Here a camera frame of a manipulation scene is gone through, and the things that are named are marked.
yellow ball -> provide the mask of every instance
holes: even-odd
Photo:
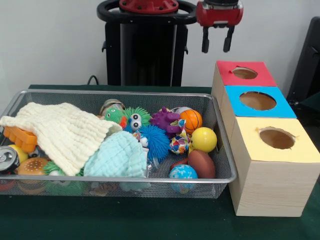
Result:
[[[27,159],[29,158],[28,153],[25,153],[25,152],[21,149],[21,147],[18,147],[17,145],[14,145],[14,144],[9,145],[8,147],[11,147],[11,148],[13,148],[13,149],[16,151],[16,153],[17,153],[18,156],[19,156],[19,161],[20,161],[20,163],[23,163],[25,160],[27,160]]]
[[[197,149],[205,153],[211,152],[217,146],[217,135],[208,127],[197,128],[191,136],[190,150]]]

orange basketball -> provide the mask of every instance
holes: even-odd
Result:
[[[202,116],[195,110],[189,109],[180,114],[180,118],[186,120],[185,131],[192,134],[194,130],[202,127]]]

dark green tablecloth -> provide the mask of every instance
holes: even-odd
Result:
[[[136,87],[31,88],[137,91]],[[210,93],[210,88],[145,87]],[[229,189],[218,199],[0,196],[0,237],[10,239],[319,240],[320,185],[300,218],[235,216]]]

mint green towel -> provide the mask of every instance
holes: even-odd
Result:
[[[86,162],[83,174],[94,177],[145,178],[146,169],[147,160],[142,145],[129,132],[119,131],[102,142]],[[134,184],[121,188],[125,191],[141,189]]]

black cable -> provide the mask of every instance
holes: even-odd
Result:
[[[89,80],[88,80],[88,82],[87,82],[87,85],[90,85],[91,79],[94,79],[94,80],[95,80],[95,83],[96,83],[97,85],[99,85],[98,78],[97,78],[95,75],[91,75],[91,76],[89,77]]]

